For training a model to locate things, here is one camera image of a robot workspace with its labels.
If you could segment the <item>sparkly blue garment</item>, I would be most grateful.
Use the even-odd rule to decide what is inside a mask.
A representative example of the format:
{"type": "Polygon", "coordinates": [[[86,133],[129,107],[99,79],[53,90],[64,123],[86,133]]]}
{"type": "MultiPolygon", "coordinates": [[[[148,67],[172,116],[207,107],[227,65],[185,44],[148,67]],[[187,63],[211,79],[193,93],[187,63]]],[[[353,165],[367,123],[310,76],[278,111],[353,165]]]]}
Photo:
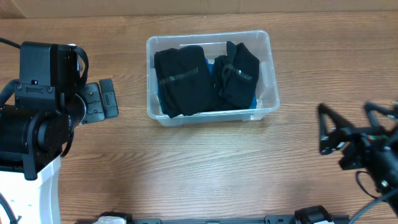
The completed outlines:
{"type": "Polygon", "coordinates": [[[159,105],[160,105],[160,111],[162,114],[164,114],[164,106],[163,106],[163,97],[162,97],[162,88],[161,85],[158,84],[158,99],[159,99],[159,105]]]}

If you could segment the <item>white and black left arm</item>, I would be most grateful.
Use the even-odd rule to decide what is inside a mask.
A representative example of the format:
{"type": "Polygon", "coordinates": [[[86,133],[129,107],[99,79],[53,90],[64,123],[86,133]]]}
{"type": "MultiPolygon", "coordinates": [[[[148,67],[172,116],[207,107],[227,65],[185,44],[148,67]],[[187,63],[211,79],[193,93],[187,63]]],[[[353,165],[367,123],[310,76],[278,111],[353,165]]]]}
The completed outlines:
{"type": "Polygon", "coordinates": [[[116,118],[110,79],[88,83],[77,45],[24,42],[19,78],[1,92],[1,221],[60,223],[61,160],[75,128],[116,118]]]}

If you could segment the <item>small black garment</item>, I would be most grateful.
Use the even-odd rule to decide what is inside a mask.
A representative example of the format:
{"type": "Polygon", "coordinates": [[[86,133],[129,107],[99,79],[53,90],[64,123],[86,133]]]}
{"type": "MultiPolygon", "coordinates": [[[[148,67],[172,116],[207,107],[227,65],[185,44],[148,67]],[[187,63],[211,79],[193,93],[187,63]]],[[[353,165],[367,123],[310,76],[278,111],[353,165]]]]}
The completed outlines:
{"type": "Polygon", "coordinates": [[[213,64],[216,110],[221,99],[244,110],[249,109],[256,94],[259,66],[259,59],[243,43],[227,41],[226,54],[215,58],[213,64]]]}

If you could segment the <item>blue denim jeans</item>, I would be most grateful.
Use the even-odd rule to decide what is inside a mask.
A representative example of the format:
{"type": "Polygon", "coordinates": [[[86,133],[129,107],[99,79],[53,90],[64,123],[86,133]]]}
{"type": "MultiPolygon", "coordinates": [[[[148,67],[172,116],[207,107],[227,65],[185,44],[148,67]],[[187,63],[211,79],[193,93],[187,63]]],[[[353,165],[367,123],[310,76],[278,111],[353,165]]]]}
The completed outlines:
{"type": "MultiPolygon", "coordinates": [[[[213,64],[211,64],[207,58],[205,59],[205,61],[206,61],[206,65],[208,67],[210,76],[212,77],[213,76],[213,64]]],[[[256,109],[256,106],[257,106],[257,100],[256,100],[256,94],[254,94],[253,98],[252,98],[252,102],[249,106],[249,109],[256,109]]],[[[232,105],[231,103],[221,99],[217,110],[218,111],[243,110],[243,108],[232,105]]]]}

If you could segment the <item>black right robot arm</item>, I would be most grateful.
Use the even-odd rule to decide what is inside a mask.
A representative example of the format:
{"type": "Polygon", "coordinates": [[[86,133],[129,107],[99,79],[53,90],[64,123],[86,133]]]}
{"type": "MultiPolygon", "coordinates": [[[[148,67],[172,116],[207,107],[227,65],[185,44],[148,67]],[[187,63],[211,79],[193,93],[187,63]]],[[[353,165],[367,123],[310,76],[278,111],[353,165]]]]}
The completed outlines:
{"type": "Polygon", "coordinates": [[[379,197],[371,195],[373,201],[365,205],[353,217],[334,216],[322,206],[303,208],[295,211],[291,223],[354,223],[375,205],[388,203],[397,213],[397,126],[391,130],[383,127],[374,115],[375,112],[397,121],[397,103],[385,108],[367,102],[364,112],[369,127],[358,128],[327,105],[318,105],[319,151],[329,155],[342,151],[339,165],[343,170],[354,170],[359,184],[359,174],[372,178],[379,197]]]}

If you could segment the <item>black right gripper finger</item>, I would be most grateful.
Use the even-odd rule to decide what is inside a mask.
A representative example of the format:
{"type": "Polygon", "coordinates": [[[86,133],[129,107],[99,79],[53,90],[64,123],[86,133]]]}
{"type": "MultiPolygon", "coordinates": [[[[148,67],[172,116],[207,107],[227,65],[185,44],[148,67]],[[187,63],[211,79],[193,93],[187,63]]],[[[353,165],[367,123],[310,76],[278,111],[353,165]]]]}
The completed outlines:
{"type": "Polygon", "coordinates": [[[380,127],[379,121],[374,115],[374,112],[377,112],[389,119],[393,119],[397,121],[397,107],[394,106],[393,109],[388,109],[385,107],[381,107],[375,103],[366,102],[364,104],[364,111],[368,118],[368,121],[372,127],[380,127]]]}
{"type": "Polygon", "coordinates": [[[318,105],[318,122],[321,155],[339,151],[348,141],[345,131],[354,128],[352,123],[323,103],[318,105]]]}

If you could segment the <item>large black garment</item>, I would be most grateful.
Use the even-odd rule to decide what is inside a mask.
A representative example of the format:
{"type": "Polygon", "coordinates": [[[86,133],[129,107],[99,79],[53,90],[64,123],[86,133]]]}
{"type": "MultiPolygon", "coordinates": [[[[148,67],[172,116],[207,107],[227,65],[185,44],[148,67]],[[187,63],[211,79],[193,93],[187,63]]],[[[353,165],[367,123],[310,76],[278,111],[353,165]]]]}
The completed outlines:
{"type": "Polygon", "coordinates": [[[216,107],[216,92],[199,45],[154,54],[157,82],[162,88],[164,114],[191,116],[216,107]]]}

